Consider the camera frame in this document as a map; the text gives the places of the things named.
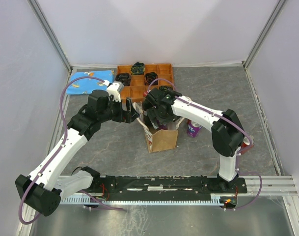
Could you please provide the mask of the burlap canvas watermelon bag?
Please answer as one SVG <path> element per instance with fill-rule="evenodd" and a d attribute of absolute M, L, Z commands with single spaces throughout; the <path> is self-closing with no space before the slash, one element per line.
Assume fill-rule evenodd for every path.
<path fill-rule="evenodd" d="M 142 110 L 140 105 L 134 102 L 133 108 L 139 113 L 139 118 L 137 118 L 136 120 L 144 130 L 149 153 L 176 148 L 178 128 L 185 118 L 180 117 L 176 121 L 172 121 L 167 125 L 167 129 L 156 130 L 153 127 L 147 126 L 145 124 L 144 111 Z"/>

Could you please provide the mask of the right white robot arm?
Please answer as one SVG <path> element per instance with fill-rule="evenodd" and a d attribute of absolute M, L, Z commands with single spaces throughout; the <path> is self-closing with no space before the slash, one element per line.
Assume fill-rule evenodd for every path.
<path fill-rule="evenodd" d="M 153 125 L 167 125 L 178 118 L 186 118 L 211 133 L 213 148 L 219 154 L 217 186 L 222 192 L 231 191 L 239 176 L 237 157 L 241 155 L 246 135 L 236 112 L 207 108 L 169 87 L 165 90 L 154 88 L 144 95 L 143 110 Z"/>

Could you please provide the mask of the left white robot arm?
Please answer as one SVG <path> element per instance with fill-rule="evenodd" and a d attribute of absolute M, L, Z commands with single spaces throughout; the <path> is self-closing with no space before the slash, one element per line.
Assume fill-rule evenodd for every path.
<path fill-rule="evenodd" d="M 123 109 L 118 91 L 94 90 L 88 96 L 87 104 L 69 123 L 64 123 L 64 135 L 42 163 L 29 175 L 16 178 L 15 185 L 21 198 L 19 207 L 27 204 L 39 214 L 49 216 L 62 199 L 73 193 L 83 189 L 97 191 L 101 186 L 100 174 L 89 167 L 63 181 L 58 178 L 78 150 L 100 130 L 102 123 L 109 120 L 132 123 L 138 118 L 129 97 L 126 98 L 126 108 Z"/>

